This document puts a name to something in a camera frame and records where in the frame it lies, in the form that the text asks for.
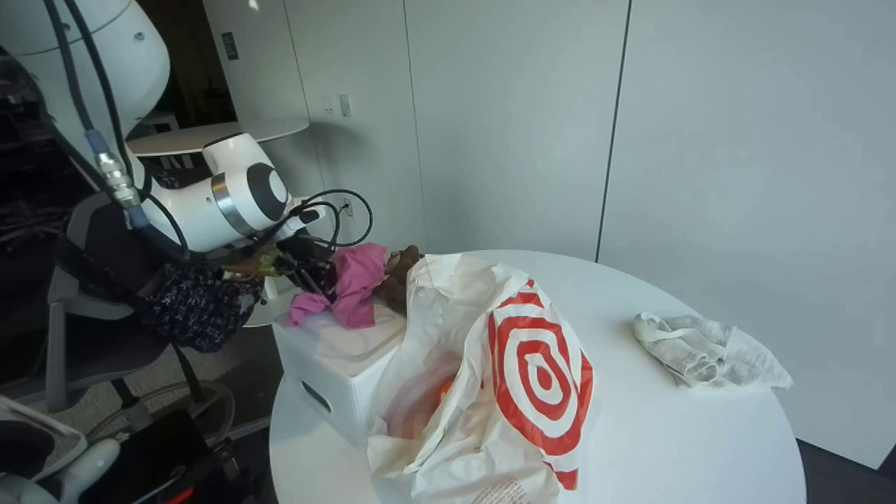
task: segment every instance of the table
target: table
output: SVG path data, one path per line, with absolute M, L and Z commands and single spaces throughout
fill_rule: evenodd
M 597 404 L 586 437 L 580 490 L 588 504 L 804 504 L 794 435 L 772 392 L 693 392 L 639 348 L 628 322 L 639 312 L 693 315 L 629 276 L 541 252 L 476 252 L 530 271 L 577 327 L 597 365 Z M 364 452 L 313 414 L 280 382 L 272 435 L 276 500 L 313 504 L 395 501 L 376 490 Z

